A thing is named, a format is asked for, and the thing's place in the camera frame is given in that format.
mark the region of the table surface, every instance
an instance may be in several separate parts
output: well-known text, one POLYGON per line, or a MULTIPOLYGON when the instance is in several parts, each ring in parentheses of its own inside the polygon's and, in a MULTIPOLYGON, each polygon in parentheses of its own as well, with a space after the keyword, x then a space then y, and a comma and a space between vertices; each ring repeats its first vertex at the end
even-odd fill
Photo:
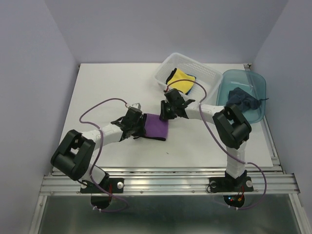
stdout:
MULTIPOLYGON (((244 70, 243 64, 207 64, 224 73, 229 69, 244 70)), ((79 132, 93 130, 79 123, 80 115, 108 98, 122 98, 128 103, 140 102, 144 113, 160 114, 164 100, 152 75, 159 63, 82 64, 67 113, 62 137, 71 129, 79 132)), ((210 100, 215 105, 217 92, 210 100)), ((84 120, 105 126, 124 116, 126 109, 120 101, 110 101, 97 107, 84 120)), ((218 136, 215 126, 210 124, 218 136)), ((273 166, 273 156, 264 123, 252 124, 246 147, 246 161, 261 167, 273 166)), ((127 139, 106 145, 97 163, 101 167, 226 167, 226 155, 214 142, 204 123, 195 119, 170 120, 166 141, 127 139)))

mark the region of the cloth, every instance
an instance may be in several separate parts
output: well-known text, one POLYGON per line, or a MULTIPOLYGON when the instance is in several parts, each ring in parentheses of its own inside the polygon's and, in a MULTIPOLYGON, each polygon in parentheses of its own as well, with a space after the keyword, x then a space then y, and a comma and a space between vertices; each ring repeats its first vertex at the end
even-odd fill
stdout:
POLYGON ((227 101, 227 105, 235 104, 241 110, 241 112, 245 112, 249 109, 256 110, 260 107, 261 101, 267 99, 257 100, 241 88, 235 88, 234 90, 229 92, 229 100, 227 101))
POLYGON ((144 131, 138 133, 135 139, 139 137, 165 141, 168 136, 168 121, 159 119, 159 115, 144 114, 144 131))
MULTIPOLYGON (((181 80, 181 79, 188 79, 188 80, 195 81, 196 77, 188 75, 188 74, 185 74, 180 69, 175 68, 171 72, 170 76, 167 78, 166 84, 171 84, 172 82, 174 82, 176 80, 181 80)), ((193 85, 194 85, 193 82, 180 81, 180 82, 177 82, 177 83, 174 83, 174 84, 170 85, 170 87, 178 89, 179 91, 181 91, 184 94, 188 94, 189 91, 191 90, 191 88, 193 87, 193 85)))

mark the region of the wall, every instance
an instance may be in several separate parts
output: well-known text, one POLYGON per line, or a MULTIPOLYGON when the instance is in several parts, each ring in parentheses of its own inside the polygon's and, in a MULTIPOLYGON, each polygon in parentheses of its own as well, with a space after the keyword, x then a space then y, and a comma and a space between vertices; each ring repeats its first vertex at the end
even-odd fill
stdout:
POLYGON ((42 0, 0 2, 0 233, 28 233, 77 64, 42 0))
POLYGON ((295 173, 312 223, 312 1, 291 0, 259 51, 253 70, 267 81, 269 126, 283 168, 295 173))
POLYGON ((251 62, 287 0, 45 0, 78 62, 251 62))

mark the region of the white plastic bin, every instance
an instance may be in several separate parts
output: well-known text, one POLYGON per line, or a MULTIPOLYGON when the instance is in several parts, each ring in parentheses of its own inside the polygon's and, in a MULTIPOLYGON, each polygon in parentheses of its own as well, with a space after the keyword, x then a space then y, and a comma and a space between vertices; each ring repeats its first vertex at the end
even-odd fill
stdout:
MULTIPOLYGON (((173 53, 156 69, 153 77, 156 79, 162 90, 165 90, 166 80, 170 73, 178 68, 184 73, 195 76, 196 82, 204 86, 207 91, 207 98, 203 103, 207 103, 214 92, 218 89, 223 75, 222 73, 210 68, 194 59, 188 58, 179 53, 173 53)), ((186 99, 200 101, 204 97, 203 90, 196 84, 192 87, 188 95, 182 94, 186 99)))

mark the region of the teal plastic bin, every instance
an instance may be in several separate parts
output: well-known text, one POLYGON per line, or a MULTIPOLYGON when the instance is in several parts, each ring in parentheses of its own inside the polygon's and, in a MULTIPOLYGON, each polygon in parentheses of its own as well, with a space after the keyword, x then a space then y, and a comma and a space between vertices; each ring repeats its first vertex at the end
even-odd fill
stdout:
MULTIPOLYGON (((236 87, 241 88, 256 99, 266 99, 266 82, 265 79, 255 73, 243 70, 228 70, 223 73, 223 81, 219 86, 216 104, 225 106, 229 99, 229 92, 236 87)), ((264 117, 265 100, 256 110, 247 110, 243 113, 249 123, 257 123, 264 117)))

